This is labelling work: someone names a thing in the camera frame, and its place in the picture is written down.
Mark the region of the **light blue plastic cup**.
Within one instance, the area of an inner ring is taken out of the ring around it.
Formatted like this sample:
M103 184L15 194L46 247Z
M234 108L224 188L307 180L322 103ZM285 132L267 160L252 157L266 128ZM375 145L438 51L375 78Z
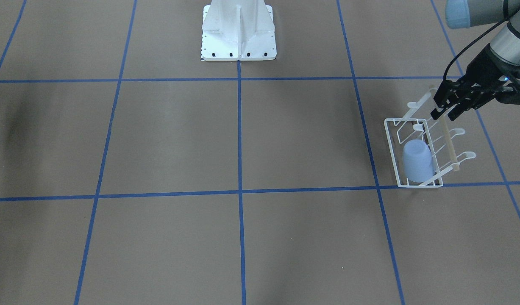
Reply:
M421 139L408 141L403 147L403 170L411 182L428 181L435 174L434 163L428 145Z

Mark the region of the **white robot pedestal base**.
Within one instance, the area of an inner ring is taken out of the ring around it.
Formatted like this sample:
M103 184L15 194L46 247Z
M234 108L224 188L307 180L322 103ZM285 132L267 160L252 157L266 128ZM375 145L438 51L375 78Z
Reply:
M203 7L200 58L271 61L277 57L273 8L263 0L213 0Z

